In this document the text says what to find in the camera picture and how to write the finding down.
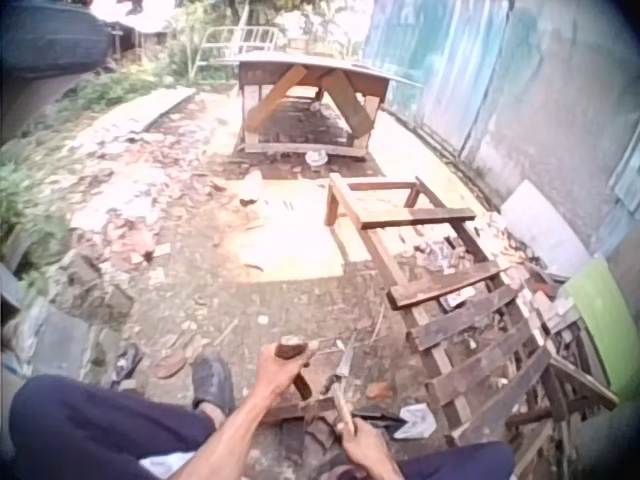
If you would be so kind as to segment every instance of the knee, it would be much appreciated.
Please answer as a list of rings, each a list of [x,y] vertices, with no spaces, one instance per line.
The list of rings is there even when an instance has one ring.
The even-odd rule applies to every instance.
[[[16,447],[21,439],[35,439],[42,428],[63,413],[62,401],[69,380],[51,375],[30,378],[13,397],[9,410],[9,435]]]

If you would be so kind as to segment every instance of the green board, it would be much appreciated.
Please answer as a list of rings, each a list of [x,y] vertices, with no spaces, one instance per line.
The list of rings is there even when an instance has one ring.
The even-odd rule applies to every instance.
[[[640,398],[640,337],[607,262],[593,259],[565,284],[589,329],[610,388],[623,400]]]

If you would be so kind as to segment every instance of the dark trousers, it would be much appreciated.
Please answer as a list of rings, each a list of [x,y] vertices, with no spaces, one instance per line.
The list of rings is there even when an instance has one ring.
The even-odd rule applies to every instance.
[[[215,431],[204,415],[132,394],[39,376],[16,393],[9,433],[20,480],[150,480],[145,457],[197,450]],[[484,444],[404,462],[407,480],[507,480],[511,451]]]

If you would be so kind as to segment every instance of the blue metal wall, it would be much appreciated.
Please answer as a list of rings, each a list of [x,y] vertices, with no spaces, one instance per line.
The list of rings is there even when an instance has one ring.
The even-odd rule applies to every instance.
[[[362,61],[392,82],[389,108],[458,152],[476,118],[508,18],[507,0],[378,0]]]

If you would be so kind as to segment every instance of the wooden handle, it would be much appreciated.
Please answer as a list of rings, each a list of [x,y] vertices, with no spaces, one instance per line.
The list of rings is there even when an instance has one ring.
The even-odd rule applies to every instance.
[[[276,357],[283,360],[291,360],[302,355],[307,350],[308,344],[299,337],[282,337],[276,347]],[[299,373],[293,379],[293,386],[300,394],[302,400],[309,400],[313,395],[309,382]]]
[[[338,412],[338,417],[340,417],[340,420],[344,422],[344,425],[349,430],[349,433],[351,433],[351,435],[355,435],[356,426],[353,423],[353,417],[351,416],[349,405],[347,404],[347,401],[344,399],[344,394],[342,393],[342,384],[334,383],[331,386],[331,394],[333,395],[333,401],[336,404],[336,411]]]

